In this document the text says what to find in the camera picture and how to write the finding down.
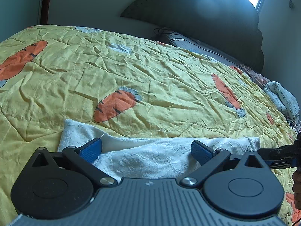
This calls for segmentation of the right hand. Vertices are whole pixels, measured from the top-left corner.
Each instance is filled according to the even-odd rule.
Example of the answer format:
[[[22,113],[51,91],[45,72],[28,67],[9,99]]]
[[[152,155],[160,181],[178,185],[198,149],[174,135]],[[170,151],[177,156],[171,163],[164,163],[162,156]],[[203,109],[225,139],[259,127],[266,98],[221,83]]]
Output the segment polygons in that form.
[[[294,192],[295,207],[301,210],[301,167],[293,173],[292,179],[294,181],[292,190]]]

